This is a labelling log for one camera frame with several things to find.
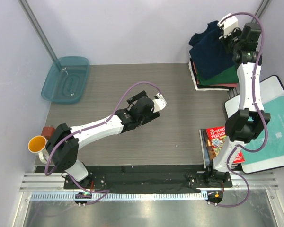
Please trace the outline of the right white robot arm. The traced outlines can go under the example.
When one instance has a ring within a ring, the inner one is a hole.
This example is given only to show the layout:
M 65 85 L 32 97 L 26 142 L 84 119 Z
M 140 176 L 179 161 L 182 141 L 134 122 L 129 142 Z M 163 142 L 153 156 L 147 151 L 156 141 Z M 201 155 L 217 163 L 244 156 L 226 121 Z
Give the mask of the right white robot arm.
M 238 110 L 227 119 L 226 139 L 201 180 L 208 187 L 220 187 L 230 181 L 230 166 L 245 145 L 256 139 L 261 132 L 268 139 L 267 125 L 270 114 L 266 113 L 260 94 L 260 71 L 262 64 L 263 27 L 257 23 L 246 23 L 240 29 L 237 22 L 220 21 L 218 23 L 221 40 L 227 50 L 233 54 L 240 84 Z

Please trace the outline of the navy blue t shirt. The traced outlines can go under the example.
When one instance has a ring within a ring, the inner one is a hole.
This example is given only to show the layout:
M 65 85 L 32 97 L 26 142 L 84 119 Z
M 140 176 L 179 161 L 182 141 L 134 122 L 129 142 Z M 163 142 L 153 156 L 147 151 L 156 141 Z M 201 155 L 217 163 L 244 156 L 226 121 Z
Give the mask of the navy blue t shirt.
M 216 20 L 208 23 L 202 33 L 195 33 L 188 43 L 192 46 L 189 51 L 190 57 L 195 63 L 197 72 L 205 80 L 230 68 L 235 69 L 232 54 L 225 50 L 223 43 L 219 40 L 220 35 L 220 28 Z

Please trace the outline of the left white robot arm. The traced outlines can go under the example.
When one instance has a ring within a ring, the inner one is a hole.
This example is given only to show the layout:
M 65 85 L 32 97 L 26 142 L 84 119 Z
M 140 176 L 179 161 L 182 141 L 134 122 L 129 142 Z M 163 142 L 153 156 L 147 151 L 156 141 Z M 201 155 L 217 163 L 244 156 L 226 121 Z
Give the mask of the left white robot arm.
M 160 111 L 167 105 L 163 95 L 156 94 L 151 99 L 145 91 L 127 99 L 127 103 L 127 108 L 116 110 L 112 116 L 99 121 L 72 127 L 63 123 L 56 128 L 45 148 L 55 169 L 67 173 L 69 183 L 82 189 L 91 184 L 91 173 L 78 159 L 81 148 L 102 138 L 145 125 L 158 118 Z

